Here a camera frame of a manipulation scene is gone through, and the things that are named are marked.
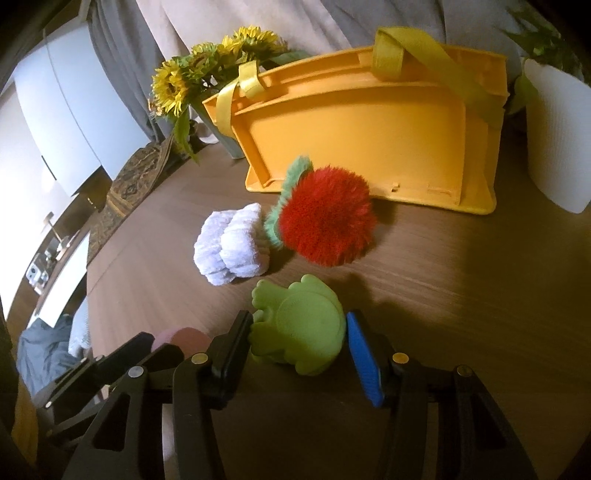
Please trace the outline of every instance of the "decorative mat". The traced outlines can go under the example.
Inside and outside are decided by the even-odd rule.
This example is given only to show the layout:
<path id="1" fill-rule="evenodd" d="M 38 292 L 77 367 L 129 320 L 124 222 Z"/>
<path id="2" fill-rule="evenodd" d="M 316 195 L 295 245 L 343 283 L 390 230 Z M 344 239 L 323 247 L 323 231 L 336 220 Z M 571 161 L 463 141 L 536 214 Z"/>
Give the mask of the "decorative mat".
<path id="1" fill-rule="evenodd" d="M 90 230 L 87 265 L 162 180 L 172 142 L 171 135 L 161 145 L 151 142 L 138 149 L 119 172 L 107 194 L 105 208 Z"/>

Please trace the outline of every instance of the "green rubber frog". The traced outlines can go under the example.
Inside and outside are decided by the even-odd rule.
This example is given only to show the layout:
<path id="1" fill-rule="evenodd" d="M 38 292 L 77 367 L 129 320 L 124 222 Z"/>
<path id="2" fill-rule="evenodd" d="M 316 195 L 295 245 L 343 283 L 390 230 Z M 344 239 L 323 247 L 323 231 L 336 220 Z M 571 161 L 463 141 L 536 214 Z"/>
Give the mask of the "green rubber frog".
<path id="1" fill-rule="evenodd" d="M 252 291 L 252 305 L 258 310 L 248 340 L 255 359 L 317 375 L 339 354 L 346 330 L 343 307 L 314 275 L 304 275 L 289 288 L 261 280 Z"/>

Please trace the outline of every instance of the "blue fabric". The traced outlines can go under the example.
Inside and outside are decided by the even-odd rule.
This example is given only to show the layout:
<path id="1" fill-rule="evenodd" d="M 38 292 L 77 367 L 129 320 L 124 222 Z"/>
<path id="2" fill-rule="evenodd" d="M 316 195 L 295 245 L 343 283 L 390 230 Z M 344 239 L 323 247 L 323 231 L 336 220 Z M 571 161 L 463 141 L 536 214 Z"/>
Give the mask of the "blue fabric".
<path id="1" fill-rule="evenodd" d="M 62 315 L 54 328 L 37 319 L 18 340 L 17 370 L 33 397 L 78 364 L 68 353 L 72 317 Z"/>

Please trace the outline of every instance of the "white fluffy toy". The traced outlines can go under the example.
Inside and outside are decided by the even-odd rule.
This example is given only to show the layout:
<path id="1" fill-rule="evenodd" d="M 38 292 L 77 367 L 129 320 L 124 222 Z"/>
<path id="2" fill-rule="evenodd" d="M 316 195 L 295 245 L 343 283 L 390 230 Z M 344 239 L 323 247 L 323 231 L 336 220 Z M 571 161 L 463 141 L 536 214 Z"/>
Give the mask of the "white fluffy toy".
<path id="1" fill-rule="evenodd" d="M 269 253 L 262 207 L 251 203 L 241 210 L 213 212 L 207 217 L 193 261 L 210 284 L 219 286 L 236 277 L 262 275 L 269 268 Z"/>

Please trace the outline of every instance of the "white cabinet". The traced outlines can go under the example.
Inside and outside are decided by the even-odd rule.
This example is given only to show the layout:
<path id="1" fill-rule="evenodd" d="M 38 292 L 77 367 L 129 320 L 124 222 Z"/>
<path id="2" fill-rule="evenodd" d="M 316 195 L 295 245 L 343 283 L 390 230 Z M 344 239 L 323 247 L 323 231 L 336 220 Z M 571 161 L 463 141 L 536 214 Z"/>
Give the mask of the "white cabinet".
<path id="1" fill-rule="evenodd" d="M 35 143 L 68 195 L 99 167 L 114 179 L 148 142 L 100 65 L 88 25 L 68 22 L 14 73 Z"/>
<path id="2" fill-rule="evenodd" d="M 18 64 L 14 82 L 41 155 L 64 191 L 72 195 L 100 162 L 64 100 L 45 45 Z"/>

